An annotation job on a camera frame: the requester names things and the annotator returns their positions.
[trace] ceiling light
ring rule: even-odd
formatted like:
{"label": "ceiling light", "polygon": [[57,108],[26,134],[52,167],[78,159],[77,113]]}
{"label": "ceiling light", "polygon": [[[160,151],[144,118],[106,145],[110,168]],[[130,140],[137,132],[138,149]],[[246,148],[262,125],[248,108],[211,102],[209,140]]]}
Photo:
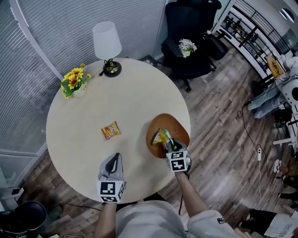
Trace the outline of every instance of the ceiling light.
{"label": "ceiling light", "polygon": [[287,8],[283,8],[282,10],[283,10],[284,14],[290,19],[290,21],[294,23],[293,13]]}
{"label": "ceiling light", "polygon": [[287,17],[283,12],[279,11],[279,13],[287,20]]}

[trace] black office chair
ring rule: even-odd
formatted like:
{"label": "black office chair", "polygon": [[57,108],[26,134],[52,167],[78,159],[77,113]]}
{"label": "black office chair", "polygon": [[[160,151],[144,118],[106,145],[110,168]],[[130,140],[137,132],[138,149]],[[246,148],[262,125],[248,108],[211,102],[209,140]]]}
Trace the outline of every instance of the black office chair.
{"label": "black office chair", "polygon": [[[207,30],[213,27],[214,16],[218,8],[218,0],[213,0],[210,4],[200,0],[201,4],[194,6],[191,2],[172,2],[166,6],[166,17],[168,22],[168,37],[162,43],[162,52],[164,54],[164,64],[173,70],[173,74],[183,79],[187,89],[191,87],[188,79],[193,79],[212,71],[208,55],[216,59],[218,56],[216,48],[213,50],[212,44],[215,44],[214,38],[203,38]],[[184,58],[178,45],[179,40],[189,39],[197,46],[197,50],[192,52],[189,57]]]}
{"label": "black office chair", "polygon": [[204,19],[203,23],[207,25],[206,28],[202,29],[202,37],[197,44],[204,50],[206,55],[215,60],[222,59],[229,49],[222,41],[220,41],[220,39],[223,36],[232,39],[231,36],[221,29],[219,30],[219,35],[217,37],[213,34],[206,33],[207,30],[213,28],[215,14],[218,9],[222,8],[221,3],[218,0],[178,0],[177,2],[179,5],[193,7],[198,10],[199,14]]}

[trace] orange snack package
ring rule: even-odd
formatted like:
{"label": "orange snack package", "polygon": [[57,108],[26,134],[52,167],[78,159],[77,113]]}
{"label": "orange snack package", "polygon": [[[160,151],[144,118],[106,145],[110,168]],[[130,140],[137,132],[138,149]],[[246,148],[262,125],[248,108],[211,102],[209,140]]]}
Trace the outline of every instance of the orange snack package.
{"label": "orange snack package", "polygon": [[121,134],[121,132],[119,131],[119,128],[117,126],[117,122],[115,122],[115,121],[112,124],[102,128],[102,133],[103,133],[105,139],[110,139],[111,137],[113,137],[115,135]]}

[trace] white shirt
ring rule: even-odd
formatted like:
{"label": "white shirt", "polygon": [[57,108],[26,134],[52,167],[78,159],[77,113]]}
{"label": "white shirt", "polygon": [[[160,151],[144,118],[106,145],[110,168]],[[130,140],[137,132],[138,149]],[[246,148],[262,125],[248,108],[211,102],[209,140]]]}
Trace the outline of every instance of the white shirt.
{"label": "white shirt", "polygon": [[273,238],[290,238],[293,236],[296,227],[298,227],[298,212],[295,211],[291,217],[287,214],[278,213],[264,235]]}
{"label": "white shirt", "polygon": [[174,207],[147,201],[122,208],[116,214],[118,238],[238,238],[217,211],[204,211],[188,220],[188,232]]}

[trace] sunflower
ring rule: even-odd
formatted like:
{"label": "sunflower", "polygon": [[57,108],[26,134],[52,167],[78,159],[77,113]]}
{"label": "sunflower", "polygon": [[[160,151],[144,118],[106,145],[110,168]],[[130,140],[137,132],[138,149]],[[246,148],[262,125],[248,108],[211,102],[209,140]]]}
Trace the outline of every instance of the sunflower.
{"label": "sunflower", "polygon": [[75,74],[72,74],[69,76],[69,88],[70,89],[73,89],[75,87],[78,86],[78,82],[80,82],[81,80],[75,75]]}
{"label": "sunflower", "polygon": [[64,75],[63,81],[67,80],[69,78],[69,76],[71,75],[71,72],[67,73]]}
{"label": "sunflower", "polygon": [[71,74],[74,74],[76,76],[76,78],[83,78],[83,72],[84,70],[81,69],[81,68],[74,68],[72,71],[71,71]]}

